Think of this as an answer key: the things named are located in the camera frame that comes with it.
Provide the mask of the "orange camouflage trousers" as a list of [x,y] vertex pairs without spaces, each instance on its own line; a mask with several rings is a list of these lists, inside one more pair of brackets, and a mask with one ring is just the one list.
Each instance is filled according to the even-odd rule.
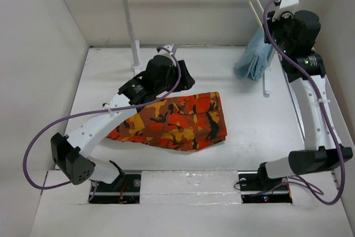
[[227,136],[219,92],[166,98],[120,123],[107,138],[184,152],[223,142]]

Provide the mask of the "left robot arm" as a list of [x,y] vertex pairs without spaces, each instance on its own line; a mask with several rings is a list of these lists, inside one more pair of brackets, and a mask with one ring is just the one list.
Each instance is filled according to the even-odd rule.
[[103,182],[110,190],[123,186],[123,171],[115,162],[101,162],[90,157],[94,148],[120,123],[136,114],[142,105],[163,92],[188,90],[195,81],[184,60],[174,64],[167,56],[155,55],[146,69],[122,85],[103,108],[78,129],[50,140],[52,159],[74,185],[86,180]]

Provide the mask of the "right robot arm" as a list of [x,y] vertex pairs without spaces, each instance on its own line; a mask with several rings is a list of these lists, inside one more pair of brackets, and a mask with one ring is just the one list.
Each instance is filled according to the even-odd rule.
[[263,15],[265,41],[281,56],[281,65],[296,95],[305,131],[305,147],[288,156],[260,164],[256,182],[269,189],[284,177],[327,172],[353,158],[334,126],[326,93],[326,70],[313,49],[321,29],[318,15],[310,11],[283,11]]

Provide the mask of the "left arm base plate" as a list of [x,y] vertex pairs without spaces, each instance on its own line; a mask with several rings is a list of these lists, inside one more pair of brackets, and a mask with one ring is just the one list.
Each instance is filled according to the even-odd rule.
[[112,189],[110,185],[98,183],[94,193],[95,183],[91,184],[88,202],[90,204],[139,204],[141,171],[127,171],[123,185]]

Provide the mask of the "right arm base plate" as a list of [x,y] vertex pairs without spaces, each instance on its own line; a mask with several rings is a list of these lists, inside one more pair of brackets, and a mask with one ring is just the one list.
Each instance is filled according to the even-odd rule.
[[238,171],[234,188],[240,192],[243,204],[292,204],[286,178],[261,180],[257,171]]

